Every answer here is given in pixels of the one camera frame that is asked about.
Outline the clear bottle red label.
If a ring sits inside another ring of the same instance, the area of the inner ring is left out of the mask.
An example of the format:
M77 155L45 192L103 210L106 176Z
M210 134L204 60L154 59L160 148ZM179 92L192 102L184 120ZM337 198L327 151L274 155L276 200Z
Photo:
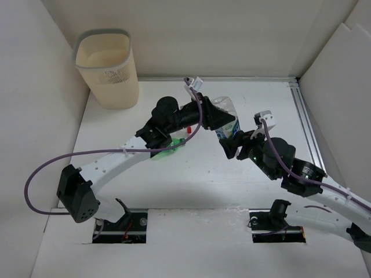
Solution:
M188 126L171 134L173 138L188 138L192 134L192 127Z

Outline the green plastic bottle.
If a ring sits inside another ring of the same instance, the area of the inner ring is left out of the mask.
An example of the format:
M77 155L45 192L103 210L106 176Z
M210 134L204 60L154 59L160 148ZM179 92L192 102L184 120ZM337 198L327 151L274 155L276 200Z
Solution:
M185 140L186 140L185 138L172 138L172 142L167 146L167 150L156 153L154 156L151 157L151 159L159 160L173 154L183 145L180 145L179 147L175 146L181 144Z

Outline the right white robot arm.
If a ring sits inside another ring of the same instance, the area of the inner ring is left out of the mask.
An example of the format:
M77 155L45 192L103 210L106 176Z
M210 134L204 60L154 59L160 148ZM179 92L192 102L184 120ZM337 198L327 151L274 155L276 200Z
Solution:
M253 230L263 233L255 241L278 239L277 234L307 226L342 237L370 252L370 203L336 183L316 165L295 157L296 149L279 137L239 131L220 139L228 159L250 159L270 180L279 180L287 192L315 201L298 208L288 200L274 200L270 210L252 213Z

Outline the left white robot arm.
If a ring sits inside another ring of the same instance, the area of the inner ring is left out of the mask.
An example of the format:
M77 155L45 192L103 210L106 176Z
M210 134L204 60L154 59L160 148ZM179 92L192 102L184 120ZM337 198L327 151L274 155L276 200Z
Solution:
M172 133L195 124L217 130L235 119L235 115L201 93L183 107L174 97L162 97L144 127L119 150L108 151L106 156L80 168L66 166L56 195L76 223L97 217L108 220L115 229L124 229L129 224L129 215L97 198L105 185L130 167L164 151L172 142Z

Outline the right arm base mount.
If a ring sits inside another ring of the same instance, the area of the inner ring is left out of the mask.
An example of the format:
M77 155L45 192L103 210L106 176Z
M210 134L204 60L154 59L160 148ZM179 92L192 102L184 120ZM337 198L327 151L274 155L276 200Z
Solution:
M289 201L276 199L269 209L249 209L247 226L253 243L306 243L303 228L290 226L285 220L290 205Z

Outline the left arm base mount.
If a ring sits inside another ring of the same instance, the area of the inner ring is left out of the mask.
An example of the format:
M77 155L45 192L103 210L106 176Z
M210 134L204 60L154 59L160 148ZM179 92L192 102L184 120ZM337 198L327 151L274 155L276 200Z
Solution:
M129 222L119 228L107 220L96 224L92 236L94 244L144 244L147 240L148 210L132 210Z

